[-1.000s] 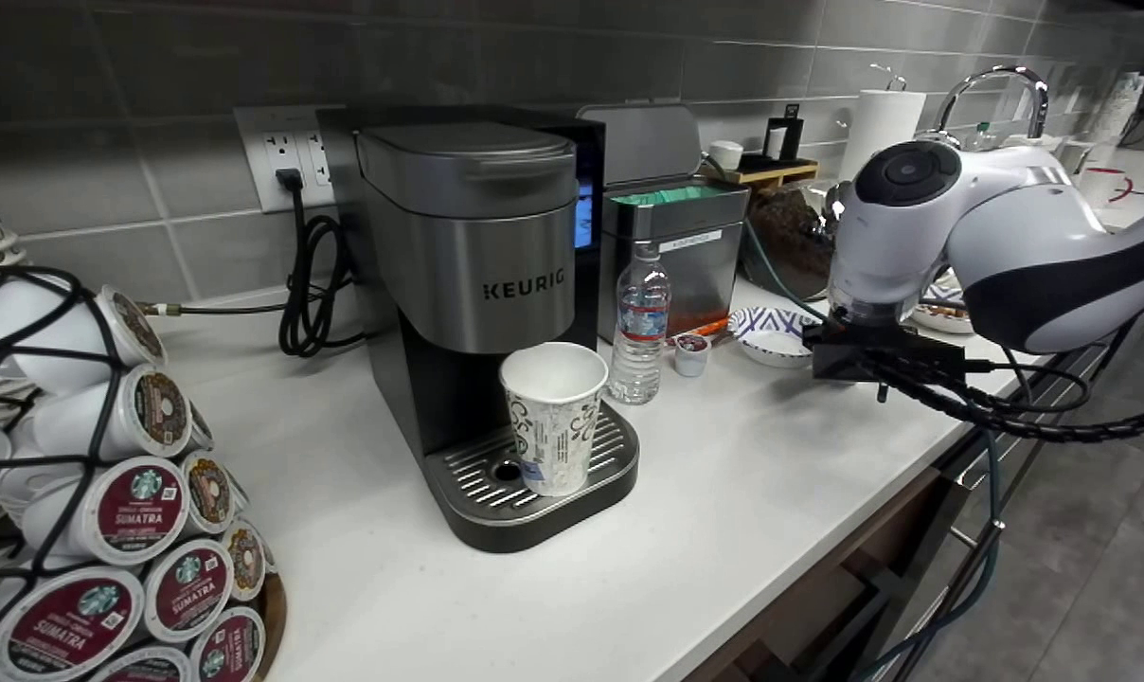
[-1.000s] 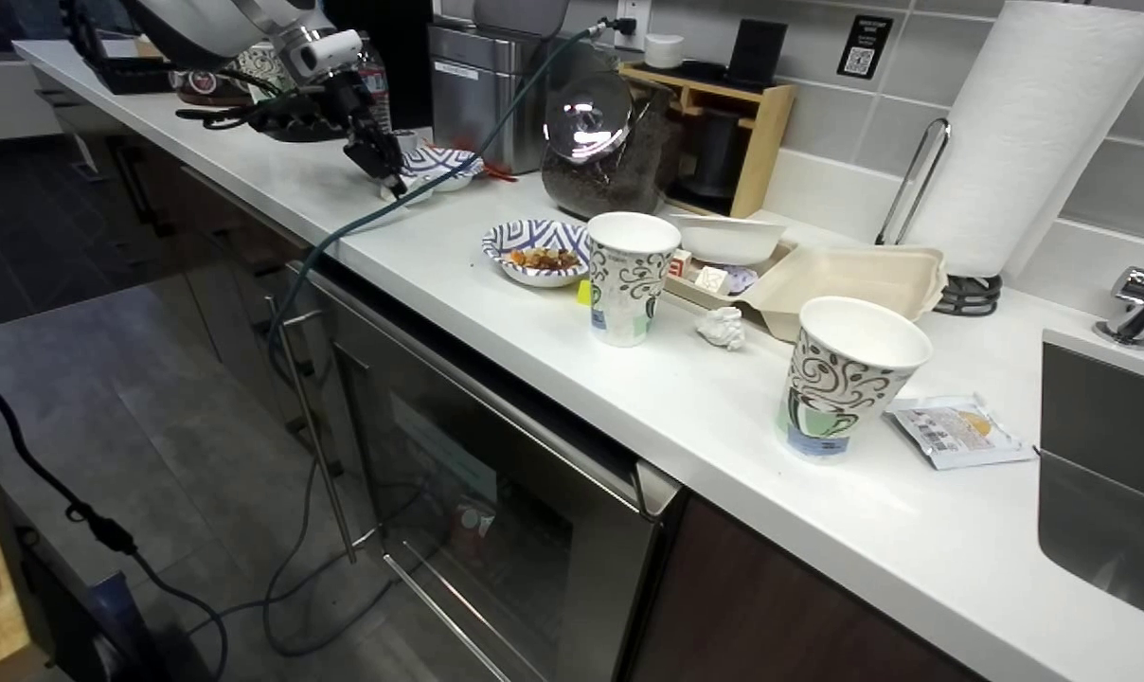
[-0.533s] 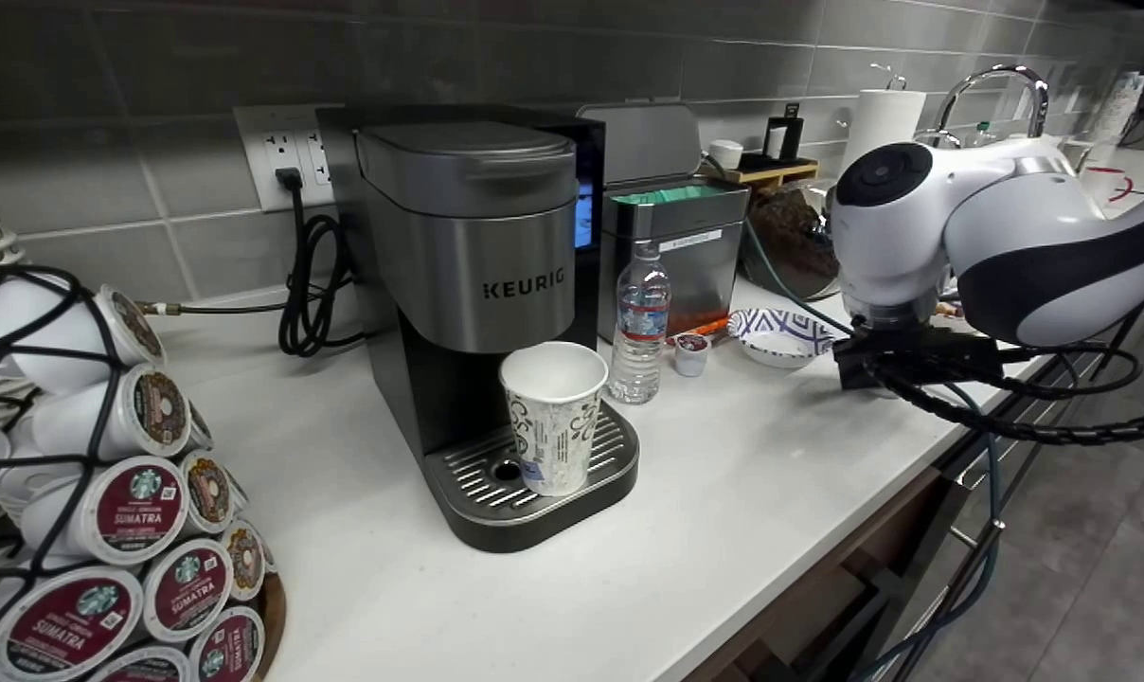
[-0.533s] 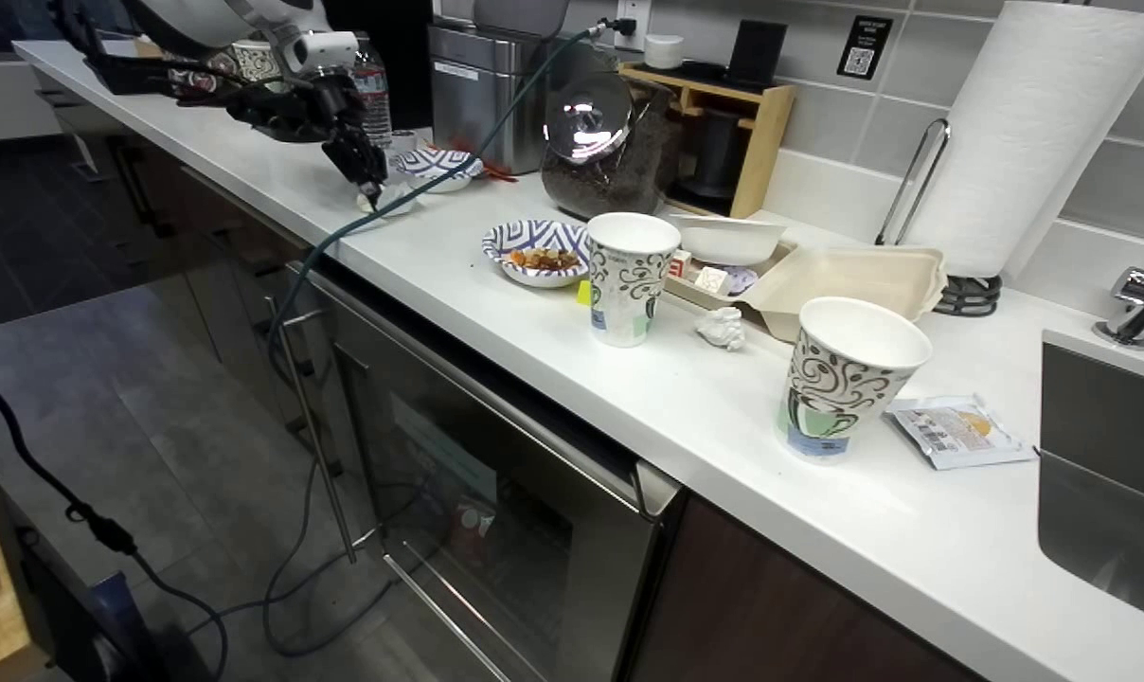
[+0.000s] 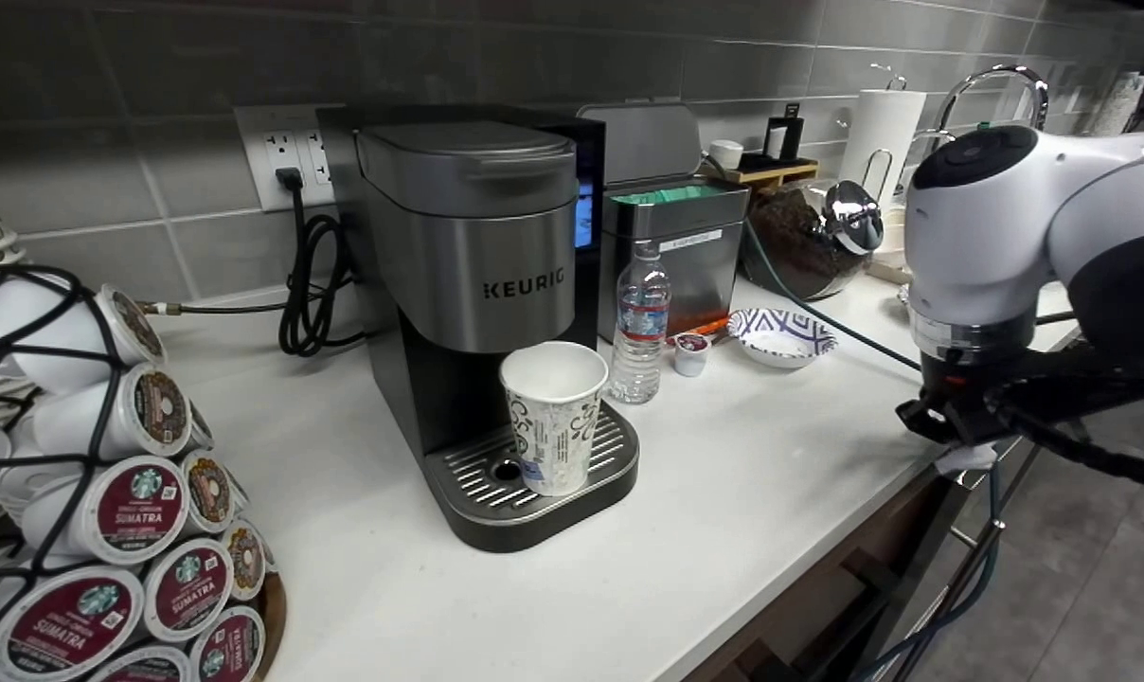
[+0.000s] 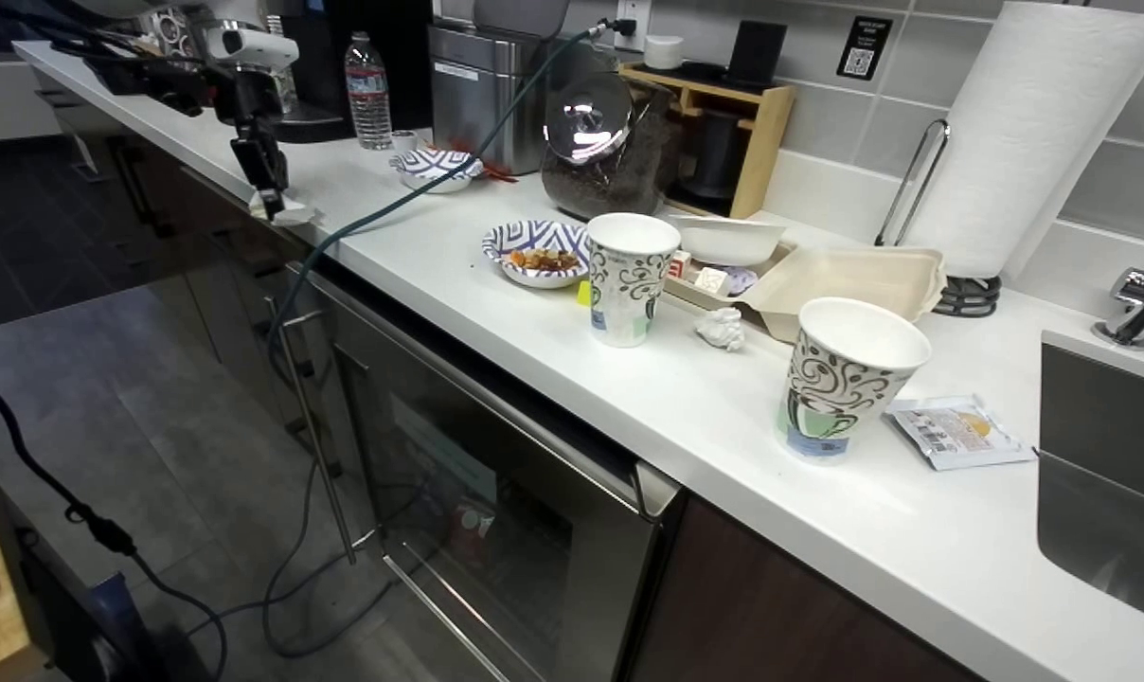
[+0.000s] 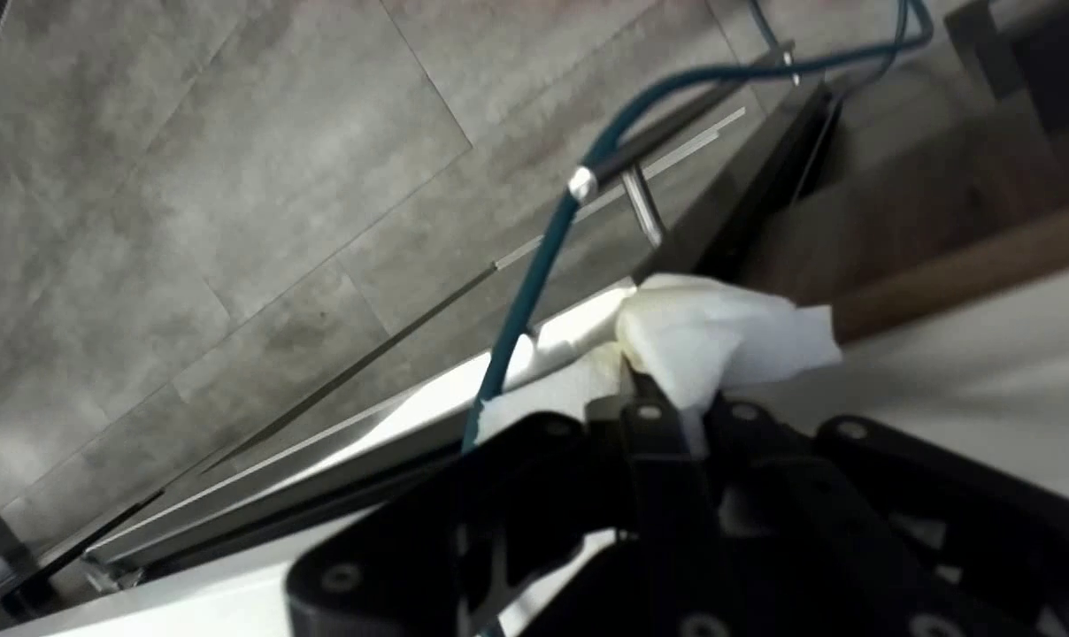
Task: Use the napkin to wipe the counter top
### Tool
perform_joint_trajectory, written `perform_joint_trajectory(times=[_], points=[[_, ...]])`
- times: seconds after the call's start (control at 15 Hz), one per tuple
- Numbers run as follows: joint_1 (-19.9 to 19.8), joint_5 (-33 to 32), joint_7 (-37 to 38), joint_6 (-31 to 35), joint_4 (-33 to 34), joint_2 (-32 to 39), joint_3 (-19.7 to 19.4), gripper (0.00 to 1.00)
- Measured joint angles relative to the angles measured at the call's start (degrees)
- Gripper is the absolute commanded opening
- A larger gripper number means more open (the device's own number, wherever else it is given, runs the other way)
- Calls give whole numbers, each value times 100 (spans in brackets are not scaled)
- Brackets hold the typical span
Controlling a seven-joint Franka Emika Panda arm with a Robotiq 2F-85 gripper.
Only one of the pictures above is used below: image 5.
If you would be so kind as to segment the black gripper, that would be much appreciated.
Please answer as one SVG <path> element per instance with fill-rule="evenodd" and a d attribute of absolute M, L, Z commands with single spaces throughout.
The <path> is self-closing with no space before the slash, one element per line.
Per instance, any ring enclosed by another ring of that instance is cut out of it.
<path fill-rule="evenodd" d="M 898 407 L 898 420 L 930 444 L 988 444 L 1025 437 L 1062 444 L 1050 403 L 1064 398 L 1064 382 L 1078 379 L 1073 355 L 1012 354 L 1012 355 L 919 355 L 919 393 Z"/>

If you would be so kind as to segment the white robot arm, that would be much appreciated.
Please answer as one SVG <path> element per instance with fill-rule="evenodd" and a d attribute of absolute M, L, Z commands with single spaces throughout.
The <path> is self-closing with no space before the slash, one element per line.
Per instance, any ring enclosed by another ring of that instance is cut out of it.
<path fill-rule="evenodd" d="M 938 144 L 904 193 L 909 431 L 980 444 L 1144 393 L 1144 133 L 994 125 Z"/>

